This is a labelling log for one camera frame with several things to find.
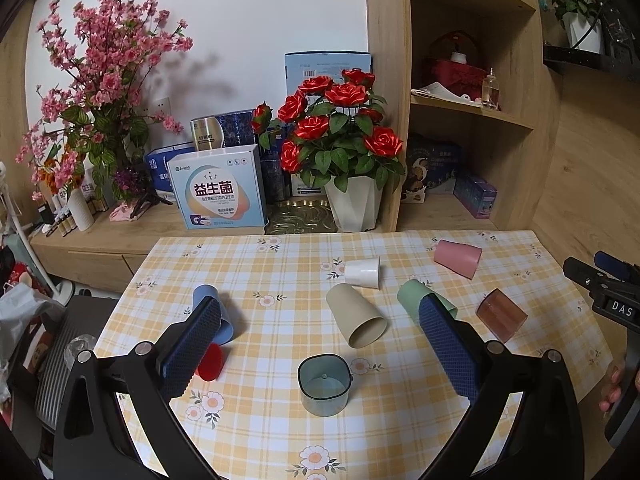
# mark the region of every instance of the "screw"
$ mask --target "screw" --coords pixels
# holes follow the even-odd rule
[[[136,346],[136,354],[147,355],[149,352],[151,352],[151,349],[152,349],[152,346],[149,341],[138,343]]]
[[[504,352],[504,345],[499,341],[489,341],[486,344],[486,349],[494,355],[500,355]]]
[[[79,362],[79,363],[85,363],[85,362],[87,362],[89,359],[91,359],[91,352],[89,352],[88,350],[82,350],[82,351],[78,354],[78,362]]]
[[[562,361],[562,354],[558,350],[550,350],[546,357],[553,363]]]

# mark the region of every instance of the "red rose bud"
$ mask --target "red rose bud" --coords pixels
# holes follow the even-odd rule
[[[286,140],[282,145],[280,153],[280,166],[287,173],[295,174],[300,171],[302,164],[298,162],[298,154],[300,147],[296,146],[292,141]]]
[[[298,90],[284,101],[284,105],[278,110],[278,118],[284,123],[292,123],[305,111],[306,104],[305,95]]]
[[[382,121],[382,119],[384,119],[384,116],[379,111],[372,110],[371,108],[361,108],[358,111],[358,115],[369,116],[374,124],[379,123],[380,121]]]
[[[379,156],[396,156],[402,150],[402,140],[391,128],[376,126],[371,137],[364,137],[364,145],[370,152]]]
[[[328,116],[306,117],[298,123],[298,127],[293,134],[300,137],[300,139],[316,140],[322,137],[328,129]]]
[[[298,89],[306,95],[322,95],[333,85],[333,79],[327,75],[320,75],[313,79],[307,79]]]
[[[359,68],[343,70],[342,77],[347,83],[363,85],[367,89],[370,89],[373,86],[373,83],[376,82],[376,76],[369,72],[363,72]]]
[[[251,119],[251,127],[256,135],[263,134],[269,127],[273,113],[271,108],[264,102],[254,110],[254,116]]]
[[[345,83],[344,85],[334,85],[324,96],[336,106],[349,108],[364,104],[369,99],[364,86]]]

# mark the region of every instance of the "gold tray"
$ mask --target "gold tray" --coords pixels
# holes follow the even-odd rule
[[[334,215],[327,199],[287,200],[267,206],[268,235],[337,233]]]

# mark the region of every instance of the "blue cup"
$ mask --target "blue cup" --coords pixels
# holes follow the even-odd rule
[[[220,312],[222,320],[220,322],[220,330],[216,332],[211,340],[212,343],[223,345],[234,338],[234,326],[231,324],[229,314],[226,312],[225,305],[220,301],[218,290],[212,285],[199,285],[193,291],[193,307],[196,308],[207,296],[215,298],[220,304]]]

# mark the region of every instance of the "yellow plaid tablecloth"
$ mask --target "yellow plaid tablecloth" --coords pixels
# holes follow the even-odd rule
[[[441,239],[482,247],[470,281],[433,262]],[[389,320],[366,348],[350,348],[324,297],[343,282],[344,262],[380,256],[381,290],[361,290]],[[539,356],[561,351],[578,400],[611,359],[591,309],[533,232],[423,231],[394,234],[163,238],[127,287],[95,349],[99,357],[156,341],[191,312],[193,289],[218,288],[236,338],[223,348],[217,381],[195,376],[171,407],[217,473],[251,480],[415,480],[459,423],[468,401],[453,391],[421,330],[396,300],[417,278],[459,308],[485,340],[475,310],[501,288],[529,319],[507,343]],[[300,403],[298,365],[335,353],[355,381],[345,410],[319,418]],[[511,396],[480,466],[497,459],[519,398]],[[121,406],[140,457],[162,467],[130,400]]]

